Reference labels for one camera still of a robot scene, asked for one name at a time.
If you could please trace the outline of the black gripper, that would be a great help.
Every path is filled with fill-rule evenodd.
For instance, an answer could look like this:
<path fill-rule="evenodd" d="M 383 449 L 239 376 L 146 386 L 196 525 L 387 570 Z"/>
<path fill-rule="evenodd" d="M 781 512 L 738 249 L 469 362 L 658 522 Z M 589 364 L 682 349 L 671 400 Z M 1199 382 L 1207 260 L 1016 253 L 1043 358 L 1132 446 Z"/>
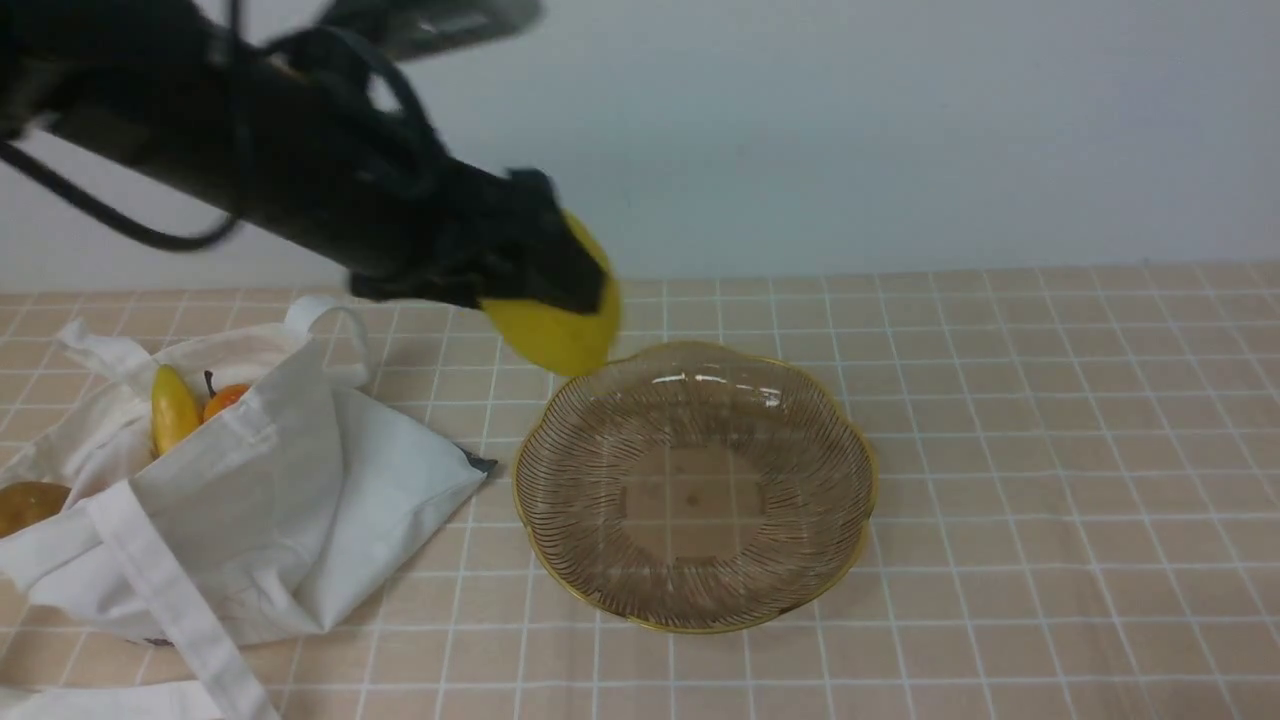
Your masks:
<path fill-rule="evenodd" d="M 461 165 L 410 232 L 410 259 L 389 277 L 349 273 L 375 304 L 426 300 L 479 310 L 527 300 L 577 314 L 602 304 L 605 268 L 570 227 L 550 177 L 535 168 L 493 176 Z"/>

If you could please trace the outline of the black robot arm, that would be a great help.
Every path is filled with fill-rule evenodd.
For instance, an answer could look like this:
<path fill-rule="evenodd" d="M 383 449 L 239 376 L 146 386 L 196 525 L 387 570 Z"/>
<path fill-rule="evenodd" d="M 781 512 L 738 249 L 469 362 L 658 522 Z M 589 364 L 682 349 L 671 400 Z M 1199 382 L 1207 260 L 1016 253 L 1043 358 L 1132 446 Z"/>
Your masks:
<path fill-rule="evenodd" d="M 453 158 L 401 70 L 540 15 L 538 1 L 334 1 L 257 46 L 241 1 L 224 24 L 193 1 L 5 1 L 3 160 L 165 252 L 210 249 L 248 222 L 343 266 L 358 299 L 591 315 L 611 273 L 550 178 Z M 183 236 L 129 218 L 17 146 L 37 120 L 223 220 Z"/>

